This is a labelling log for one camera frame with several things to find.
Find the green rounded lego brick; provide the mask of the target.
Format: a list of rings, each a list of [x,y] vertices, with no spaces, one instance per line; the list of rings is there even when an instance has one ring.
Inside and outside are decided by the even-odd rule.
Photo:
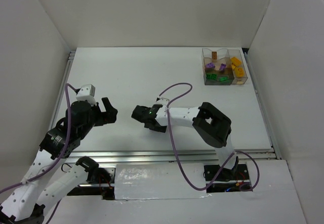
[[[228,77],[227,77],[227,76],[220,76],[220,77],[218,78],[218,81],[219,81],[219,82],[223,82],[223,81],[226,81],[226,80],[228,80]]]

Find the purple lego plate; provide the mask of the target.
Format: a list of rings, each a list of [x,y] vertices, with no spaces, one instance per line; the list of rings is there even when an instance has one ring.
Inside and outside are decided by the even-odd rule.
[[[224,71],[226,68],[227,68],[227,65],[222,63],[219,68],[219,71]]]

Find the yellow butterfly lego brick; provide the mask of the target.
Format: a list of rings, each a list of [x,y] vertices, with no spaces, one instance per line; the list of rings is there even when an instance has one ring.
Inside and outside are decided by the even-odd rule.
[[[245,71],[243,68],[237,67],[234,72],[236,77],[245,77]]]

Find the yellow rectangular lego brick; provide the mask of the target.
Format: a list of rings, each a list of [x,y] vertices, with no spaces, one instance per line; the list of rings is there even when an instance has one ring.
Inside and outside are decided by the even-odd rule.
[[[233,65],[235,65],[235,67],[238,67],[241,65],[241,60],[239,60],[237,57],[232,57],[231,62]]]

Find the brown lego plate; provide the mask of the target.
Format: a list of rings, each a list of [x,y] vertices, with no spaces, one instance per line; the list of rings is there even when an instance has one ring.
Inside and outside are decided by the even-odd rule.
[[[212,52],[212,59],[217,60],[217,52]]]

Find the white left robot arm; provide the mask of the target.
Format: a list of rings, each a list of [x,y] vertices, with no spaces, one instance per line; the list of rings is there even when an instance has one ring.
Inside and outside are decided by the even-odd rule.
[[[62,177],[49,185],[81,140],[95,126],[116,122],[117,110],[102,98],[105,111],[95,101],[68,105],[65,117],[49,130],[23,180],[11,187],[12,194],[1,204],[1,223],[42,223],[50,209],[79,184],[109,183],[109,173],[88,156],[81,157]]]

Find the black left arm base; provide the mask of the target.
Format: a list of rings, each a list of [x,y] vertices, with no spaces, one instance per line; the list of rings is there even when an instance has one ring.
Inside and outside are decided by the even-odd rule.
[[[114,167],[99,167],[91,178],[72,189],[67,196],[97,196],[102,200],[115,199]]]

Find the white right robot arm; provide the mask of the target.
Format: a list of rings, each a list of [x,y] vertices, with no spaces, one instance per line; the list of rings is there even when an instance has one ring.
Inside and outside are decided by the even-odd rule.
[[[231,120],[211,103],[203,102],[199,107],[168,108],[161,103],[152,107],[137,105],[132,118],[144,127],[165,133],[170,126],[194,128],[202,140],[213,147],[218,155],[219,165],[235,172],[238,157],[231,141]]]

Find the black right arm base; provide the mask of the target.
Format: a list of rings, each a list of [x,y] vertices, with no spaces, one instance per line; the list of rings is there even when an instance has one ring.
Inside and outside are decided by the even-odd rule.
[[[204,165],[203,177],[209,183],[220,169],[219,165]],[[223,169],[214,182],[248,182],[250,180],[246,164],[239,164],[235,170]]]

